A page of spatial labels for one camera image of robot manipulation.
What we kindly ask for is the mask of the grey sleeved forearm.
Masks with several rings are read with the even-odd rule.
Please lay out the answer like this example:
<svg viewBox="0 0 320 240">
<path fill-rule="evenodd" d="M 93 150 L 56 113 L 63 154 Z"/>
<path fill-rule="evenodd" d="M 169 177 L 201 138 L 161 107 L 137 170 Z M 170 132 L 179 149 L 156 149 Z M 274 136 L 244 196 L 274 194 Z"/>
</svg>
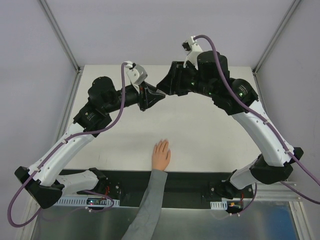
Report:
<svg viewBox="0 0 320 240">
<path fill-rule="evenodd" d="M 150 240 L 160 219 L 167 173 L 153 169 L 133 222 L 123 240 Z"/>
</svg>

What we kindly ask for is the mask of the mannequin hand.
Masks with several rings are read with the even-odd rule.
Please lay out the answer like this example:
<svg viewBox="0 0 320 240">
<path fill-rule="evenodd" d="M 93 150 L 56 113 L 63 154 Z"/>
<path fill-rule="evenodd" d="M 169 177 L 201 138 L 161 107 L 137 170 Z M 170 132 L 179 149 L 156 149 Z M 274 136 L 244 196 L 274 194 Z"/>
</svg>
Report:
<svg viewBox="0 0 320 240">
<path fill-rule="evenodd" d="M 160 140 L 155 144 L 152 153 L 152 169 L 164 171 L 171 160 L 171 150 L 169 149 L 169 141 L 167 139 Z"/>
</svg>

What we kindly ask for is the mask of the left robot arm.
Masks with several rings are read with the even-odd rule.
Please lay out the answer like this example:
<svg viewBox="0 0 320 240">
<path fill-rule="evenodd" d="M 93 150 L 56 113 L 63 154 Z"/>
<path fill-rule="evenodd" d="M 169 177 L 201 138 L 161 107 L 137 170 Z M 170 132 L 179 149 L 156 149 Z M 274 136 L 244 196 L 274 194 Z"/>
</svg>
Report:
<svg viewBox="0 0 320 240">
<path fill-rule="evenodd" d="M 105 194 L 108 180 L 97 168 L 71 175 L 61 175 L 61 171 L 83 147 L 110 126 L 110 113 L 132 105 L 145 111 L 165 97 L 145 81 L 138 88 L 128 85 L 116 90 L 109 77 L 96 78 L 88 89 L 87 103 L 74 117 L 66 133 L 42 159 L 29 167 L 20 166 L 15 176 L 42 209 L 50 208 L 65 195 L 86 190 L 96 195 Z"/>
</svg>

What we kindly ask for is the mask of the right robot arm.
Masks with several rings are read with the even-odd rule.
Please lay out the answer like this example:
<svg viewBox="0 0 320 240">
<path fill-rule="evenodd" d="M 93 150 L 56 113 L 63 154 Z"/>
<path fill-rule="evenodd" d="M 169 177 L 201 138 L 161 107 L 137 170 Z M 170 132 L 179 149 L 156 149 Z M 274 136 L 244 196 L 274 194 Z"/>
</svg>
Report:
<svg viewBox="0 0 320 240">
<path fill-rule="evenodd" d="M 293 172 L 292 164 L 295 161 L 292 157 L 300 159 L 303 150 L 290 144 L 286 148 L 282 146 L 283 137 L 276 137 L 267 125 L 267 114 L 258 94 L 248 81 L 230 77 L 225 56 L 219 54 L 218 61 L 230 88 L 239 100 L 262 118 L 245 110 L 229 93 L 218 72 L 212 51 L 200 53 L 196 60 L 196 66 L 190 61 L 173 61 L 168 74 L 156 87 L 170 96 L 184 96 L 192 92 L 210 97 L 215 106 L 232 116 L 246 130 L 261 151 L 252 163 L 234 170 L 225 181 L 218 183 L 214 187 L 216 194 L 232 199 L 254 183 L 270 185 L 287 180 Z"/>
</svg>

